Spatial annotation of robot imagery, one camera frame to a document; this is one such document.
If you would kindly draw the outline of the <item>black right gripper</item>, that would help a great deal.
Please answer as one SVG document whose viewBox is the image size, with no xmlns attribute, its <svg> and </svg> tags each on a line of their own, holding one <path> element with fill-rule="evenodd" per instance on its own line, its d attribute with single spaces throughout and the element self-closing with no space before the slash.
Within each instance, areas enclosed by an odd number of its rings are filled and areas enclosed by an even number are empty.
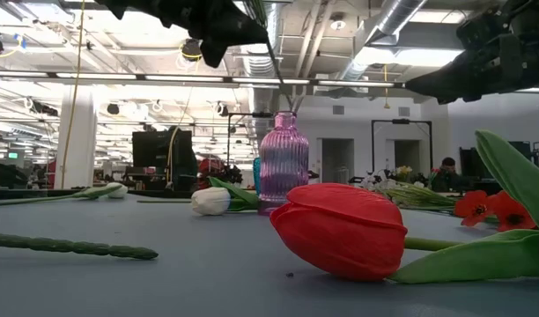
<svg viewBox="0 0 539 317">
<path fill-rule="evenodd" d="M 539 85 L 539 0 L 505 0 L 458 27 L 464 51 L 405 88 L 439 105 Z"/>
</svg>

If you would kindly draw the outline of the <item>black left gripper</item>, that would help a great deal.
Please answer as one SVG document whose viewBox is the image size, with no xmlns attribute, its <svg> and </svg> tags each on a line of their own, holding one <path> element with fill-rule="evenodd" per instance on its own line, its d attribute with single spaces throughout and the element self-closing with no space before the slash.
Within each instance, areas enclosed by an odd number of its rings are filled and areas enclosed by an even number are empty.
<svg viewBox="0 0 539 317">
<path fill-rule="evenodd" d="M 118 19 L 128 8 L 160 20 L 164 27 L 191 27 L 190 37 L 201 40 L 205 63 L 217 68 L 228 47 L 264 43 L 267 31 L 238 8 L 233 0 L 94 0 Z"/>
</svg>

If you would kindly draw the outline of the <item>red poppy flower spray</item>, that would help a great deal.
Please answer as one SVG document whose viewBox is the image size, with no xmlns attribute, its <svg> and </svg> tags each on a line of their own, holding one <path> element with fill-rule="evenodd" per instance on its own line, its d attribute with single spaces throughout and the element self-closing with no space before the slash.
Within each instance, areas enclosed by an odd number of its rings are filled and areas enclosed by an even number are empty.
<svg viewBox="0 0 539 317">
<path fill-rule="evenodd" d="M 454 214 L 462 218 L 461 224 L 465 226 L 475 226 L 495 216 L 499 232 L 537 227 L 527 209 L 504 190 L 496 195 L 487 195 L 482 190 L 470 191 L 455 204 Z"/>
</svg>

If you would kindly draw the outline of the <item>small white blossom spray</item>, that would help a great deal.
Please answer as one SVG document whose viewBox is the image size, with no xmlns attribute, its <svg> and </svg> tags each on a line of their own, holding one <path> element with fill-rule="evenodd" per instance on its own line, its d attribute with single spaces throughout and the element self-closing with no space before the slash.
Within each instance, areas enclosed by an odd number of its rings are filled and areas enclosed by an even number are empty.
<svg viewBox="0 0 539 317">
<path fill-rule="evenodd" d="M 379 175 L 368 175 L 358 181 L 357 187 L 383 195 L 399 207 L 412 210 L 444 210 L 452 213 L 457 199 L 436 193 L 425 186 L 383 179 Z"/>
</svg>

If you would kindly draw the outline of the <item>white artificial tulip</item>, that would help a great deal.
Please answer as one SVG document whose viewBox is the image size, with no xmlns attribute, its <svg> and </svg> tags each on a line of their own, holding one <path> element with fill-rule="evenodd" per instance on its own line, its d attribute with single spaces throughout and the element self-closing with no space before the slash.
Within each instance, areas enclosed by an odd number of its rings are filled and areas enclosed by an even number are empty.
<svg viewBox="0 0 539 317">
<path fill-rule="evenodd" d="M 191 196 L 191 207 L 195 213 L 202 216 L 221 216 L 225 213 L 258 209 L 260 200 L 256 194 L 215 177 L 209 177 L 208 181 L 209 188 L 197 190 Z"/>
<path fill-rule="evenodd" d="M 52 201 L 65 200 L 65 199 L 94 200 L 104 195 L 107 195 L 107 196 L 112 195 L 114 198 L 123 198 L 127 193 L 128 193 L 128 188 L 122 185 L 121 183 L 109 183 L 104 187 L 86 188 L 71 195 L 0 200 L 0 206 L 27 204 L 27 203 L 43 203 L 43 202 L 52 202 Z"/>
</svg>

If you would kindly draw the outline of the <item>red artificial tulip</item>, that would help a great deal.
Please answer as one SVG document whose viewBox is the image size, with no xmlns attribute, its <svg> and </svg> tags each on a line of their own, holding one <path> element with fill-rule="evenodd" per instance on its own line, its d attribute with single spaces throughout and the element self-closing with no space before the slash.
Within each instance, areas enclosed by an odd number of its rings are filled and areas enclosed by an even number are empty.
<svg viewBox="0 0 539 317">
<path fill-rule="evenodd" d="M 476 132 L 476 148 L 502 190 L 527 209 L 535 229 L 466 243 L 412 239 L 394 203 L 335 183 L 292 189 L 270 222 L 299 258 L 350 280 L 427 284 L 539 277 L 539 168 L 488 130 Z"/>
</svg>

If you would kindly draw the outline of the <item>pink ribbed glass vase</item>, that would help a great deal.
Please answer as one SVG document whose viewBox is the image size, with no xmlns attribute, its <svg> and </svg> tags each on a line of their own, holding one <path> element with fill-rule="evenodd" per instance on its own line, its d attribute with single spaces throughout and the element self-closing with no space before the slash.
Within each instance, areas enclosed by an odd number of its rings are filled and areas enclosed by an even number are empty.
<svg viewBox="0 0 539 317">
<path fill-rule="evenodd" d="M 297 115 L 278 112 L 274 128 L 260 146 L 260 204 L 258 213 L 268 216 L 287 203 L 287 194 L 308 183 L 309 142 L 297 128 Z"/>
</svg>

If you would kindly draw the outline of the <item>black ceiling dome device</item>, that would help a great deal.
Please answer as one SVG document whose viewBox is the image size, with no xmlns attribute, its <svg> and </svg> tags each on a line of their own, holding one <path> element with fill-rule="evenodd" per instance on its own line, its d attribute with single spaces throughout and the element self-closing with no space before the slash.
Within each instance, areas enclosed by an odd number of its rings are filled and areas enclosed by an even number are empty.
<svg viewBox="0 0 539 317">
<path fill-rule="evenodd" d="M 200 49 L 200 41 L 197 39 L 186 39 L 181 46 L 181 56 L 188 62 L 198 62 L 203 55 Z"/>
</svg>

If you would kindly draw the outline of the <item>long ceiling light bar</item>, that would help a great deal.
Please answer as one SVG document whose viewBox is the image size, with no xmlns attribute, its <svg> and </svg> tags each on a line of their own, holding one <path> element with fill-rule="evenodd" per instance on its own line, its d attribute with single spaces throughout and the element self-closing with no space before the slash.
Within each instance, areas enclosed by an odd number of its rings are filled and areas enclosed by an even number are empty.
<svg viewBox="0 0 539 317">
<path fill-rule="evenodd" d="M 101 85 L 303 85 L 347 88 L 395 88 L 404 89 L 404 83 L 379 81 L 344 81 L 315 78 L 228 77 L 197 75 L 149 75 L 116 73 L 79 73 L 0 70 L 1 80 L 50 82 L 61 84 Z"/>
</svg>

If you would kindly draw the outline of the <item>small dark monitor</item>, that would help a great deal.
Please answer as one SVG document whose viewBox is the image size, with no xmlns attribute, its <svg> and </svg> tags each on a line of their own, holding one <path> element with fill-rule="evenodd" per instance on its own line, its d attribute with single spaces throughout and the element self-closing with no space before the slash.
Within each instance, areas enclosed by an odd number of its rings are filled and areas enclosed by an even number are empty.
<svg viewBox="0 0 539 317">
<path fill-rule="evenodd" d="M 491 173 L 486 168 L 476 148 L 460 148 L 461 174 L 478 180 L 488 180 L 492 178 Z"/>
</svg>

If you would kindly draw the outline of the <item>large dark monitor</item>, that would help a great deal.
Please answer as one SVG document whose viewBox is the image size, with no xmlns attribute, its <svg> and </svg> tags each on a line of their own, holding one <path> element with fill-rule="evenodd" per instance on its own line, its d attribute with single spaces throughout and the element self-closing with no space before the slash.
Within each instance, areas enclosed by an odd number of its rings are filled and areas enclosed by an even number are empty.
<svg viewBox="0 0 539 317">
<path fill-rule="evenodd" d="M 528 161 L 532 162 L 532 148 L 529 141 L 510 141 L 509 144 L 521 153 Z"/>
</svg>

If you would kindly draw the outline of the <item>seated person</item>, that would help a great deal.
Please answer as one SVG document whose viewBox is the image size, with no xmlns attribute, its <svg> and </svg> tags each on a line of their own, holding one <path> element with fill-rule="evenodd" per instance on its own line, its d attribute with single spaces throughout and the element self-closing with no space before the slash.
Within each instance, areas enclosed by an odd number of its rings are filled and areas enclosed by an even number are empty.
<svg viewBox="0 0 539 317">
<path fill-rule="evenodd" d="M 432 179 L 432 190 L 443 193 L 461 192 L 468 186 L 468 179 L 456 172 L 455 160 L 450 157 L 442 159 L 441 165 Z"/>
</svg>

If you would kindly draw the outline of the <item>background flower bunch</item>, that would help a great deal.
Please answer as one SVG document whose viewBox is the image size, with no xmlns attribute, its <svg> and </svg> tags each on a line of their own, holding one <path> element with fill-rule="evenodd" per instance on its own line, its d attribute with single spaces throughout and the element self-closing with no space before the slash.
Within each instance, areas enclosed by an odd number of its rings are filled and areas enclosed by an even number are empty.
<svg viewBox="0 0 539 317">
<path fill-rule="evenodd" d="M 425 187 L 429 181 L 423 173 L 414 172 L 410 166 L 398 166 L 394 177 L 399 182 L 415 184 L 419 187 Z"/>
</svg>

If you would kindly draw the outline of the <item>black monitor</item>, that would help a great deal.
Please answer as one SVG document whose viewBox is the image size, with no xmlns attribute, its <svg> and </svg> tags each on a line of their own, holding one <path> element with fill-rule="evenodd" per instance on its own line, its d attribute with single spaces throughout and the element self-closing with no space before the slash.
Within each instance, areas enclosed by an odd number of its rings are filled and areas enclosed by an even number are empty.
<svg viewBox="0 0 539 317">
<path fill-rule="evenodd" d="M 134 167 L 155 167 L 174 191 L 190 191 L 196 184 L 198 164 L 192 132 L 172 127 L 165 131 L 132 133 Z"/>
</svg>

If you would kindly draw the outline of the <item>white building column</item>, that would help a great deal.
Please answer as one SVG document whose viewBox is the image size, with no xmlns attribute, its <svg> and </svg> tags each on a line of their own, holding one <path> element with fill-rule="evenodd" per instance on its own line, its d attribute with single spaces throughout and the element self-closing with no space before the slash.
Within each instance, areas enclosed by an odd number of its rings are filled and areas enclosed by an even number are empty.
<svg viewBox="0 0 539 317">
<path fill-rule="evenodd" d="M 54 189 L 91 187 L 99 102 L 92 88 L 63 88 Z"/>
</svg>

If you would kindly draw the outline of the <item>green bumpy flower stem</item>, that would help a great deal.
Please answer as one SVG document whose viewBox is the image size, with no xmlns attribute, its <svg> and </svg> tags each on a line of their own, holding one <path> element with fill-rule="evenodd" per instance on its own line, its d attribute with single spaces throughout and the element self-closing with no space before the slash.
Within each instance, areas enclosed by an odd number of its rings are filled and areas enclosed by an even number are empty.
<svg viewBox="0 0 539 317">
<path fill-rule="evenodd" d="M 22 248 L 33 251 L 54 253 L 90 254 L 98 256 L 110 255 L 119 258 L 153 260 L 159 254 L 145 247 L 116 246 L 86 241 L 54 240 L 49 238 L 30 238 L 0 233 L 0 247 Z"/>
</svg>

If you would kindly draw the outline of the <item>wide black gantry frame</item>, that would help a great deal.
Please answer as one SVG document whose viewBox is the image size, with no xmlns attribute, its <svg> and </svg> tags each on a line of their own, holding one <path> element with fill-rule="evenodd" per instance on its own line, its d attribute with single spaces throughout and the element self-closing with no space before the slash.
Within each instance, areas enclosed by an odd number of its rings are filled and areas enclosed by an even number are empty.
<svg viewBox="0 0 539 317">
<path fill-rule="evenodd" d="M 418 141 L 420 145 L 420 168 L 430 171 L 434 168 L 433 139 L 431 121 L 412 121 L 408 119 L 371 121 L 371 167 L 376 172 L 387 166 L 387 141 Z"/>
</svg>

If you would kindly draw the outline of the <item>narrow black gantry frame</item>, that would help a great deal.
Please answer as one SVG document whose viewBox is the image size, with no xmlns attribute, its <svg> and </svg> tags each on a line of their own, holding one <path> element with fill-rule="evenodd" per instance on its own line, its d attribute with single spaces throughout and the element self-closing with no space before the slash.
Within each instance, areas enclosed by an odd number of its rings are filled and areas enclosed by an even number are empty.
<svg viewBox="0 0 539 317">
<path fill-rule="evenodd" d="M 230 142 L 231 142 L 231 134 L 233 129 L 233 123 L 232 118 L 234 116 L 240 116 L 240 117 L 253 117 L 256 119 L 271 119 L 274 117 L 273 113 L 267 113 L 267 112 L 253 112 L 253 113 L 236 113 L 236 112 L 230 112 L 227 117 L 227 142 L 226 142 L 226 165 L 230 166 L 230 155 L 231 155 L 231 149 L 230 149 Z"/>
</svg>

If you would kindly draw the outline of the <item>silver spiral ventilation duct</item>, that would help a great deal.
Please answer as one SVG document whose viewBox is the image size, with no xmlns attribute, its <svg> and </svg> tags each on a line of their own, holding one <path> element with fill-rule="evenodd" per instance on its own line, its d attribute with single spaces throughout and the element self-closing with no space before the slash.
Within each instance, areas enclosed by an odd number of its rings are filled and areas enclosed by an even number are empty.
<svg viewBox="0 0 539 317">
<path fill-rule="evenodd" d="M 357 81 L 367 68 L 380 63 L 399 41 L 401 30 L 428 0 L 384 0 L 380 12 L 363 20 L 353 38 L 354 52 L 336 79 Z"/>
</svg>

